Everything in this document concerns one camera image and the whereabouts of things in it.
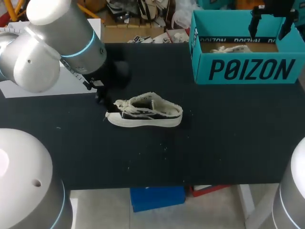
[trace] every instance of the shoelace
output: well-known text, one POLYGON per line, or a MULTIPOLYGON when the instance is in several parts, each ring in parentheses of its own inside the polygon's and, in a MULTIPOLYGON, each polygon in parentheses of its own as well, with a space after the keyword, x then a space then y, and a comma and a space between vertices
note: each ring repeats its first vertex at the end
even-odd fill
POLYGON ((130 116, 133 116, 133 117, 147 117, 149 119, 153 119, 153 118, 151 118, 147 115, 141 114, 139 112, 139 108, 131 106, 130 102, 127 101, 127 100, 117 100, 117 101, 115 101, 114 105, 116 105, 118 107, 118 109, 120 111, 122 111, 122 114, 126 113, 130 116))
POLYGON ((246 45, 237 45, 235 47, 232 48, 224 48, 224 46, 221 46, 218 50, 217 49, 212 49, 211 52, 213 53, 228 53, 228 52, 240 52, 241 50, 243 50, 242 52, 251 52, 250 49, 246 46, 246 45))
POLYGON ((139 111, 134 106, 131 106, 127 100, 117 100, 114 105, 123 113, 138 113, 139 111))

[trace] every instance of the gray floor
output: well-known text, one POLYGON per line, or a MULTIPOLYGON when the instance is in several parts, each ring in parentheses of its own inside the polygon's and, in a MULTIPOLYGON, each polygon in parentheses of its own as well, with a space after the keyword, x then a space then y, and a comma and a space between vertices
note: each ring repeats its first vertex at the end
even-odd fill
MULTIPOLYGON (((251 185, 254 203, 268 185, 251 185)), ((244 229, 236 187, 193 198, 181 205, 134 213, 129 189, 73 191, 78 200, 75 229, 244 229)), ((262 229, 269 229, 269 224, 262 229)))

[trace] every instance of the robotic arm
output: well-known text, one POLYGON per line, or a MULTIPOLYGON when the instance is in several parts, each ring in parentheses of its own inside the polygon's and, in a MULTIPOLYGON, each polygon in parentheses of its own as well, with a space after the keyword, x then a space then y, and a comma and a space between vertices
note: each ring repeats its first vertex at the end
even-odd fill
POLYGON ((257 26, 262 19, 262 14, 271 14, 275 17, 286 18, 281 27, 279 40, 283 39, 291 30, 291 26, 295 19, 298 18, 299 13, 292 9, 295 0, 264 0, 264 6, 256 6, 252 11, 252 20, 249 25, 249 32, 251 38, 254 40, 257 26))
POLYGON ((83 75, 88 90, 97 89, 98 102, 115 83, 128 82, 74 0, 52 0, 45 7, 44 1, 31 0, 25 32, 0 34, 0 81, 2 77, 29 92, 44 92, 58 80, 61 61, 83 75))

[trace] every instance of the white paper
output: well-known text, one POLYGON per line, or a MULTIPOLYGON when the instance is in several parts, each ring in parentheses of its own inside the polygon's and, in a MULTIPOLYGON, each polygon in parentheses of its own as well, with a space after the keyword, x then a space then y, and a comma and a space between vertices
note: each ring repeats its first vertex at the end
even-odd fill
MULTIPOLYGON (((101 20, 88 19, 90 25, 95 33, 101 38, 101 20)), ((11 22, 8 27, 15 30, 23 30, 29 22, 11 22)), ((94 93, 96 89, 90 91, 73 76, 63 65, 60 63, 60 76, 57 83, 48 91, 43 93, 27 92, 21 87, 14 84, 12 81, 3 81, 0 83, 0 90, 3 92, 5 98, 18 98, 18 97, 32 97, 32 96, 46 96, 46 95, 59 95, 59 94, 84 94, 94 93)))

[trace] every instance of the black tabletop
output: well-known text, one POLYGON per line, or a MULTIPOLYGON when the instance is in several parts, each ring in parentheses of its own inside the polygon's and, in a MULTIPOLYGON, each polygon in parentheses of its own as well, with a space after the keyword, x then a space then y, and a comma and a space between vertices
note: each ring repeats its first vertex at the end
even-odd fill
POLYGON ((279 182, 305 136, 305 95, 286 85, 196 85, 187 44, 112 44, 132 81, 113 99, 146 92, 183 107, 175 128, 103 121, 94 94, 4 99, 0 128, 37 137, 68 189, 279 182))

